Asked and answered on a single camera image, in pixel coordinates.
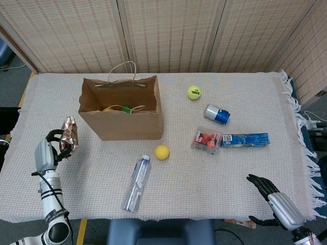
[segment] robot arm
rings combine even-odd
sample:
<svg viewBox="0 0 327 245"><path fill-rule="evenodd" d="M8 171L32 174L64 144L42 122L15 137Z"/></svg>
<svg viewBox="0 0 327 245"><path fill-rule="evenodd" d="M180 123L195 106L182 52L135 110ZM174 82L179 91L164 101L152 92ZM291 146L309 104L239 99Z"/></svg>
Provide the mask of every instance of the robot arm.
<svg viewBox="0 0 327 245"><path fill-rule="evenodd" d="M41 200L43 216L48 229L36 237L26 237L11 245L60 245L63 244L72 228L69 223L69 212L64 208L59 174L56 173L58 162L70 156L72 146L68 145L61 154L51 145L52 141L59 141L55 134L63 134L64 130L53 130L41 140L35 150L37 172L33 176L40 177Z"/></svg>
<svg viewBox="0 0 327 245"><path fill-rule="evenodd" d="M274 219L268 220L249 216L253 222L261 226L281 226L283 229L291 231L295 245L322 245L316 235L303 226L305 218L293 202L287 195L281 193L270 180L255 175L249 175L247 180L256 186L268 202L274 216Z"/></svg>

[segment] bottle cap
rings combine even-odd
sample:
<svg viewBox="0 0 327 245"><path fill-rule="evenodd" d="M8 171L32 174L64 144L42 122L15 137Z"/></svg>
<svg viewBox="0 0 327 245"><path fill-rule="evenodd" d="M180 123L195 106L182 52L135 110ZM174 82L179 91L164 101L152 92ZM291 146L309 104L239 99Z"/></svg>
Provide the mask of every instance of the bottle cap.
<svg viewBox="0 0 327 245"><path fill-rule="evenodd" d="M142 155L141 158L145 159L145 160L150 160L150 157L148 155Z"/></svg>

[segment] brown paper bag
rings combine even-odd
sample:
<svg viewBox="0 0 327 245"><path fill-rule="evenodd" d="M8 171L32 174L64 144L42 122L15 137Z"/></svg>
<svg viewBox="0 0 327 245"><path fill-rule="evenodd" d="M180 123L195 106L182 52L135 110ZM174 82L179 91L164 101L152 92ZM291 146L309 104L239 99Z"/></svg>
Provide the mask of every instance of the brown paper bag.
<svg viewBox="0 0 327 245"><path fill-rule="evenodd" d="M157 76L108 83L84 79L78 113L102 140L160 139L163 128ZM132 114L102 111L121 105L145 106Z"/></svg>

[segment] blue box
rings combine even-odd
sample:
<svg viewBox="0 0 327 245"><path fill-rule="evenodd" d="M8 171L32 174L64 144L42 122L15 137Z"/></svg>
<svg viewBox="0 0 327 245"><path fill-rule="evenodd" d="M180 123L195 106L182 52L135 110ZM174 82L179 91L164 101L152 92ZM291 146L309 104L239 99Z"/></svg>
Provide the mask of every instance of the blue box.
<svg viewBox="0 0 327 245"><path fill-rule="evenodd" d="M264 147L270 144L268 133L260 134L223 134L221 147L253 146Z"/></svg>

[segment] tablecloth fringe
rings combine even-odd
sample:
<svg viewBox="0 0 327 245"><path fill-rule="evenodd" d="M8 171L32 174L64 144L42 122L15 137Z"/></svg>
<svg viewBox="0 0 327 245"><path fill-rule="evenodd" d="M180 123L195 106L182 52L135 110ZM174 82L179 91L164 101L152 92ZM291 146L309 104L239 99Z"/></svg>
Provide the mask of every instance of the tablecloth fringe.
<svg viewBox="0 0 327 245"><path fill-rule="evenodd" d="M301 105L298 103L298 100L292 97L293 88L291 85L291 81L293 78L289 78L285 71L281 70L280 74L282 75L283 82L287 88L287 92L284 92L283 94L287 94L289 96L288 102L291 104L296 117L296 124L297 124L297 136L298 141L301 144L302 151L305 154L306 158L306 166L307 166L307 178L309 183L309 192L311 195L311 203L312 203L312 213L314 216L326 218L323 215L320 215L315 208L320 208L322 206L327 205L327 203L322 200L321 198L324 197L324 194L321 193L318 189L322 190L321 185L315 182L312 178L313 177L320 177L320 168L317 163L315 163L310 157L317 158L317 154L315 152L309 151L307 148L301 128L306 125L307 120L299 113L301 110Z"/></svg>

